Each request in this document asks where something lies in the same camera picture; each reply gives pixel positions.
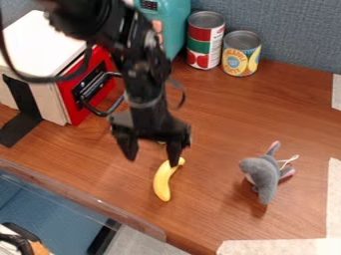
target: wooden table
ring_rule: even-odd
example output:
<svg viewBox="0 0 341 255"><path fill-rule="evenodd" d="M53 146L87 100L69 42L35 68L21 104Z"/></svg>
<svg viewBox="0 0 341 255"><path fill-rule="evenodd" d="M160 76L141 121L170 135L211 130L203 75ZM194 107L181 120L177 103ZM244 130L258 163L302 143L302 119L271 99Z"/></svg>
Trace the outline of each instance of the wooden table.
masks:
<svg viewBox="0 0 341 255"><path fill-rule="evenodd" d="M171 180L169 203L152 189L165 148L142 141L138 159L128 162L106 120L94 116L79 127L41 123L13 148L0 147L0 168L151 232L121 210L136 215L192 254L214 254L227 239L324 237L328 160L341 157L332 75L263 61L255 75L234 78L220 68L199 71L177 60L173 77L187 90L186 104L174 114L192 124L193 145ZM0 125L16 114L0 111ZM237 164L278 139L278 159L301 157L294 162L297 174L266 208Z"/></svg>

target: food can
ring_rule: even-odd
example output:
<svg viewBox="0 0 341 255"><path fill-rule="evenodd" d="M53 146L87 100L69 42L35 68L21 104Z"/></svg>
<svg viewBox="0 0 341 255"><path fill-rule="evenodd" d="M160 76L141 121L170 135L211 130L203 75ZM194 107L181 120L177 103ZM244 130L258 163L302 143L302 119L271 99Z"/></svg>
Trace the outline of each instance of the food can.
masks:
<svg viewBox="0 0 341 255"><path fill-rule="evenodd" d="M223 40L222 68L232 76L245 77L258 68L261 42L257 34L239 30L227 34Z"/></svg>
<svg viewBox="0 0 341 255"><path fill-rule="evenodd" d="M218 13L201 11L188 18L187 62L194 68L211 69L220 62L225 19Z"/></svg>

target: fabric wall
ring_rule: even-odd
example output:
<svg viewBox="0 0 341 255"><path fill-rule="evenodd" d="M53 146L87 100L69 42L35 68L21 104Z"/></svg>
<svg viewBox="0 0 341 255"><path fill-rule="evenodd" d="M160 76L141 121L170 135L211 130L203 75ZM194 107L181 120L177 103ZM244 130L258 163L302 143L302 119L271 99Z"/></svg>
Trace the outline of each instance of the fabric wall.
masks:
<svg viewBox="0 0 341 255"><path fill-rule="evenodd" d="M32 10L42 9L34 0L2 0L0 4L4 27L12 24Z"/></svg>
<svg viewBox="0 0 341 255"><path fill-rule="evenodd" d="M341 74L340 0L192 0L219 12L227 30L247 29L263 39L263 56Z"/></svg>

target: plush toy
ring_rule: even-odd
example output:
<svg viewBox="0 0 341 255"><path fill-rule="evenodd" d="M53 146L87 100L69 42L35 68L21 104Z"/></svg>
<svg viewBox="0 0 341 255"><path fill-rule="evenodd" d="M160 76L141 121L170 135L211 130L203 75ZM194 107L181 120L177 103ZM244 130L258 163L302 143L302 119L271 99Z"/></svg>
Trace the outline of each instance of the plush toy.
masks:
<svg viewBox="0 0 341 255"><path fill-rule="evenodd" d="M292 166L286 167L288 163L297 159L294 155L287 160L276 160L273 155L280 148L280 142L274 142L266 155L262 157L250 157L239 163L241 171L245 173L246 179L252 183L253 190L258 192L259 201L262 204L269 204L277 191L280 179L291 176L295 173Z"/></svg>

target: red can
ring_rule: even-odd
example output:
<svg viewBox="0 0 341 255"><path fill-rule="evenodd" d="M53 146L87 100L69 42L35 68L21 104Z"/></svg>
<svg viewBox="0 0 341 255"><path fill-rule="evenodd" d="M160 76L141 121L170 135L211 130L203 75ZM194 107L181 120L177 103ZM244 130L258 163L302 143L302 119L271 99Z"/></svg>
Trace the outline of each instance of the red can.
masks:
<svg viewBox="0 0 341 255"><path fill-rule="evenodd" d="M187 62L194 68L212 69L220 62L224 18L215 12L201 11L188 18Z"/></svg>

